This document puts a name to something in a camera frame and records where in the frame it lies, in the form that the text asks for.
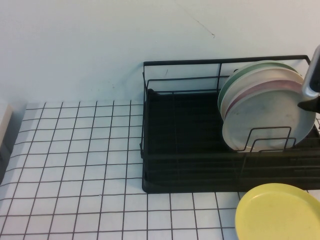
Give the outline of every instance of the countertop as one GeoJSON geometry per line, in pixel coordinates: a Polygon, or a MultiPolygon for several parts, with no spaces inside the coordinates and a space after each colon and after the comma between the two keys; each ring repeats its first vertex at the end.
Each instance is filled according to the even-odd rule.
{"type": "Polygon", "coordinates": [[[142,114],[133,101],[29,104],[0,186],[0,239],[236,240],[243,192],[142,190],[142,114]]]}

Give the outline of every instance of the black dish rack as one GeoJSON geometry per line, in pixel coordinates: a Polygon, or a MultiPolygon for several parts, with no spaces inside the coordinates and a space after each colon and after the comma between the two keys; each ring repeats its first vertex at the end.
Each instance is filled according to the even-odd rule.
{"type": "MultiPolygon", "coordinates": [[[[142,188],[146,193],[246,192],[266,183],[320,189],[320,136],[315,126],[304,140],[291,148],[284,146],[283,151],[235,152],[224,142],[223,120],[217,107],[219,83],[228,77],[221,75],[222,66],[262,60],[300,60],[310,64],[306,55],[143,63],[140,149],[142,188]],[[217,75],[146,80],[147,67],[182,65],[216,65],[217,75]],[[186,81],[205,79],[215,81],[215,86],[188,90],[150,88],[154,82],[165,86],[179,81],[184,86],[186,81]]],[[[288,129],[288,135],[284,136],[287,142],[295,141],[290,137],[290,127],[278,128],[288,129]]]]}

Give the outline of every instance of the dish rack tray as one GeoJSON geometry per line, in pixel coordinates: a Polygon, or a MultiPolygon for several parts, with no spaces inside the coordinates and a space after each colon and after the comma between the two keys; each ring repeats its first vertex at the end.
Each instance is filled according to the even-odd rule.
{"type": "MultiPolygon", "coordinates": [[[[294,60],[310,64],[306,55],[143,63],[140,151],[143,158],[142,188],[146,193],[246,192],[266,183],[290,184],[305,190],[320,189],[320,135],[316,126],[304,140],[281,151],[235,152],[224,142],[223,120],[217,107],[220,81],[228,77],[221,75],[222,66],[262,60],[285,63],[294,60]],[[215,65],[217,74],[146,79],[149,67],[191,65],[215,65]],[[154,83],[165,86],[172,81],[185,86],[189,80],[204,79],[212,81],[214,87],[188,90],[156,90],[151,87],[154,83]]],[[[288,129],[288,135],[283,139],[295,141],[290,137],[290,127],[278,128],[288,129]]]]}

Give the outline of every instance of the grout line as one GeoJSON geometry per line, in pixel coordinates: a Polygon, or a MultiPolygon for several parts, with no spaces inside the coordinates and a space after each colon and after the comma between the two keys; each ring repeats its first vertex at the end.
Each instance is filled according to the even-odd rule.
{"type": "MultiPolygon", "coordinates": [[[[43,105],[43,108],[42,108],[42,111],[41,111],[41,115],[40,115],[40,116],[42,116],[42,113],[44,112],[45,106],[46,106],[46,104],[43,105]]],[[[40,121],[38,121],[35,130],[38,129],[39,123],[40,123],[40,121]]],[[[28,158],[28,154],[29,154],[29,152],[30,152],[31,146],[32,146],[32,144],[30,144],[30,146],[29,146],[29,150],[28,150],[28,153],[26,154],[26,157],[25,157],[25,160],[24,160],[24,163],[23,163],[23,167],[26,165],[27,158],[28,158]]],[[[14,198],[15,198],[15,195],[16,195],[16,191],[17,191],[17,188],[18,188],[18,185],[19,185],[20,178],[21,178],[21,176],[22,176],[22,172],[23,172],[23,170],[21,170],[20,176],[19,176],[19,179],[18,179],[18,182],[17,182],[17,184],[15,185],[15,189],[14,189],[14,192],[13,192],[13,195],[12,195],[12,199],[11,199],[11,202],[10,202],[10,205],[9,205],[9,208],[8,208],[8,211],[7,211],[7,216],[5,217],[4,222],[3,222],[3,225],[2,225],[2,228],[1,228],[0,236],[2,236],[2,234],[3,234],[4,228],[5,228],[5,225],[6,225],[6,221],[7,221],[7,218],[8,218],[8,214],[9,214],[9,212],[10,212],[10,208],[11,208],[11,206],[12,206],[12,202],[14,201],[14,198]]]]}
{"type": "MultiPolygon", "coordinates": [[[[94,115],[93,115],[92,129],[91,129],[90,138],[92,137],[92,132],[93,132],[93,130],[94,130],[95,116],[96,116],[96,112],[97,112],[97,104],[98,104],[98,101],[95,102],[95,108],[94,108],[94,115]]],[[[81,196],[81,193],[82,193],[82,189],[83,189],[83,186],[84,186],[84,180],[85,180],[85,176],[86,176],[86,169],[87,169],[87,162],[88,162],[88,155],[89,155],[90,144],[91,144],[91,139],[89,140],[89,146],[88,146],[88,150],[87,150],[87,154],[86,154],[86,159],[85,159],[85,166],[84,166],[82,183],[81,183],[81,188],[80,188],[80,196],[81,196]]],[[[78,219],[78,213],[79,213],[79,207],[80,207],[80,200],[81,200],[81,197],[80,197],[80,196],[79,196],[79,200],[78,200],[78,206],[77,206],[77,209],[76,209],[76,215],[75,215],[74,226],[73,226],[73,233],[72,233],[72,240],[74,240],[74,237],[75,237],[75,231],[76,231],[76,225],[77,225],[77,219],[78,219]]]]}
{"type": "MultiPolygon", "coordinates": [[[[115,101],[113,101],[113,105],[112,105],[112,115],[111,115],[111,122],[110,122],[109,138],[111,137],[112,120],[113,120],[113,115],[114,115],[114,105],[115,105],[115,101]]],[[[96,233],[96,240],[98,240],[98,238],[99,238],[99,231],[100,231],[102,206],[103,206],[103,202],[104,202],[105,184],[106,184],[106,176],[107,176],[109,146],[110,146],[110,141],[108,141],[108,149],[107,149],[107,152],[106,152],[106,160],[105,160],[105,168],[104,168],[104,181],[103,181],[103,186],[102,186],[102,196],[101,196],[101,205],[100,205],[100,213],[99,213],[98,228],[97,228],[97,233],[96,233]]]]}
{"type": "MultiPolygon", "coordinates": [[[[131,115],[131,101],[130,101],[129,115],[131,115]]],[[[130,119],[131,119],[131,117],[129,116],[129,131],[128,131],[127,151],[126,151],[126,163],[128,163],[128,158],[129,158],[130,119]]],[[[127,165],[126,168],[125,168],[124,198],[123,198],[123,211],[124,211],[124,212],[125,212],[125,210],[126,210],[127,177],[128,177],[128,165],[127,165]]],[[[124,240],[124,228],[125,228],[125,213],[123,213],[123,215],[122,215],[121,240],[124,240]]]]}
{"type": "MultiPolygon", "coordinates": [[[[75,121],[74,121],[74,124],[73,124],[72,133],[71,133],[71,138],[72,138],[73,135],[74,135],[75,126],[76,126],[76,122],[77,122],[77,116],[78,116],[78,112],[79,112],[79,106],[80,106],[80,102],[79,102],[79,105],[78,105],[78,108],[77,108],[77,111],[76,111],[75,121]]],[[[62,180],[63,180],[64,174],[65,174],[65,169],[66,169],[66,165],[67,165],[67,160],[68,160],[68,155],[69,155],[70,147],[71,147],[71,141],[70,141],[70,143],[69,143],[68,152],[66,153],[66,158],[65,158],[65,162],[64,162],[64,168],[63,168],[63,171],[62,171],[61,181],[60,181],[60,184],[59,184],[59,189],[58,189],[58,193],[57,193],[56,200],[55,200],[55,204],[54,204],[53,214],[55,214],[56,209],[57,209],[57,203],[58,203],[58,199],[59,199],[59,194],[60,194],[60,189],[61,189],[61,185],[62,185],[62,180]]],[[[50,232],[51,232],[51,228],[52,228],[53,222],[54,222],[54,217],[52,216],[51,223],[50,223],[50,228],[49,228],[49,231],[48,231],[47,240],[49,240],[50,232]]]]}

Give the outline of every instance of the white plate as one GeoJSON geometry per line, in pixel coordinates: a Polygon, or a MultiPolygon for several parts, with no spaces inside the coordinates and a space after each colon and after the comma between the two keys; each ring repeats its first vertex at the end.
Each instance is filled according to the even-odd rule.
{"type": "MultiPolygon", "coordinates": [[[[222,135],[224,141],[234,150],[245,148],[250,130],[265,127],[291,127],[290,137],[299,143],[312,129],[316,113],[304,111],[297,106],[303,99],[302,94],[292,90],[264,89],[239,100],[225,117],[222,135]]],[[[288,128],[258,129],[251,132],[244,152],[260,150],[283,150],[288,128]]],[[[287,148],[292,147],[293,139],[287,141],[287,148]]]]}
{"type": "Polygon", "coordinates": [[[233,98],[236,98],[237,95],[240,95],[248,88],[252,88],[254,85],[272,81],[274,79],[291,80],[300,84],[302,84],[304,81],[302,76],[300,76],[298,73],[283,67],[272,66],[253,70],[239,77],[226,91],[220,106],[222,119],[225,119],[226,111],[233,98]]]}

